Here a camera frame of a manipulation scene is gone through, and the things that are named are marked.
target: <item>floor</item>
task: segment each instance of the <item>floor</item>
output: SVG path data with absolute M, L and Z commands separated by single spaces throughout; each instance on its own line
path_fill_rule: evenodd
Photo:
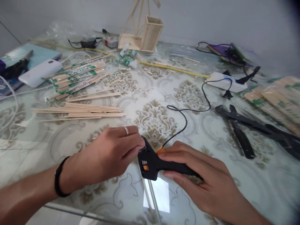
M 73 215 L 67 212 L 61 212 L 54 209 L 42 207 L 37 211 L 26 225 L 105 225 L 90 218 Z

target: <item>black plug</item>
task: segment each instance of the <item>black plug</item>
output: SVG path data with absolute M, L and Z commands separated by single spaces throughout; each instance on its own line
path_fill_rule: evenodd
M 109 36 L 110 36 L 110 33 L 109 33 L 109 32 L 107 32 L 107 30 L 105 30 L 105 29 L 102 29 L 102 33 L 108 33 L 108 34 L 109 34 Z
M 231 98 L 233 98 L 233 96 L 232 96 L 230 90 L 227 90 L 227 91 L 225 92 L 225 94 L 223 95 L 223 97 L 224 97 L 224 98 L 227 98 L 227 99 L 229 99 L 229 100 L 230 100 Z

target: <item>glass table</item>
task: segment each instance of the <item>glass table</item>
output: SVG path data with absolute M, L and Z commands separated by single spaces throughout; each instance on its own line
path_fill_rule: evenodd
M 64 40 L 41 35 L 40 40 L 67 46 Z M 73 50 L 31 41 L 45 48 L 62 53 L 66 59 Z M 98 49 L 109 51 L 100 45 Z M 94 56 L 97 53 L 87 52 Z M 200 61 L 192 62 L 184 57 Z M 219 57 L 195 51 L 194 47 L 159 42 L 154 54 L 140 53 L 144 62 L 159 61 L 206 74 L 229 69 L 236 77 L 243 77 L 241 68 L 219 61 Z M 71 58 L 64 65 L 88 59 L 86 56 Z M 159 148 L 170 136 L 180 131 L 185 120 L 178 112 L 168 110 L 167 105 L 177 108 L 204 110 L 208 107 L 201 86 L 205 81 L 168 69 L 139 64 L 137 69 L 123 71 L 105 58 L 109 76 L 97 85 L 79 92 L 94 93 L 106 88 L 114 80 L 124 80 L 112 85 L 112 93 L 120 96 L 87 100 L 86 104 L 120 107 L 125 117 L 90 120 L 38 122 L 42 119 L 59 118 L 60 114 L 34 114 L 31 108 L 58 107 L 64 100 L 45 102 L 45 97 L 54 94 L 46 88 L 18 96 L 19 109 L 14 121 L 0 134 L 0 188 L 31 174 L 43 171 L 60 163 L 66 156 L 83 150 L 93 138 L 106 127 L 136 125 L 153 149 Z M 298 210 L 297 197 L 300 190 L 300 164 L 286 153 L 275 141 L 243 127 L 256 158 L 248 160 L 233 138 L 231 126 L 218 116 L 214 107 L 234 104 L 237 111 L 245 109 L 267 121 L 259 111 L 238 95 L 230 101 L 222 98 L 224 90 L 206 85 L 205 92 L 212 108 L 208 112 L 184 112 L 188 126 L 185 131 L 168 143 L 180 140 L 193 148 L 222 160 L 232 174 L 236 185 L 252 205 L 274 224 L 288 224 Z M 21 87 L 17 93 L 31 90 Z M 15 110 L 14 98 L 0 100 L 0 126 L 4 126 Z M 127 171 L 108 181 L 87 186 L 67 198 L 59 198 L 45 207 L 77 215 L 121 224 L 218 224 L 212 215 L 200 211 L 184 190 L 175 182 L 158 174 L 157 181 L 141 176 L 137 160 Z

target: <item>wrist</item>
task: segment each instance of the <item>wrist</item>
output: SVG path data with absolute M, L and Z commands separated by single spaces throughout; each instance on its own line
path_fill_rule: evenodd
M 248 207 L 241 207 L 242 212 L 237 213 L 237 217 L 231 222 L 234 225 L 272 225 L 264 218 L 249 202 Z
M 59 177 L 59 186 L 64 194 L 69 194 L 82 188 L 76 172 L 77 155 L 78 154 L 75 154 L 68 158 L 62 166 L 62 172 Z

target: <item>left hand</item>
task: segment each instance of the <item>left hand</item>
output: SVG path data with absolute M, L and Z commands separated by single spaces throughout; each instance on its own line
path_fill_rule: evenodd
M 63 193 L 122 175 L 137 157 L 145 141 L 136 126 L 105 129 L 81 152 L 68 158 L 60 176 Z

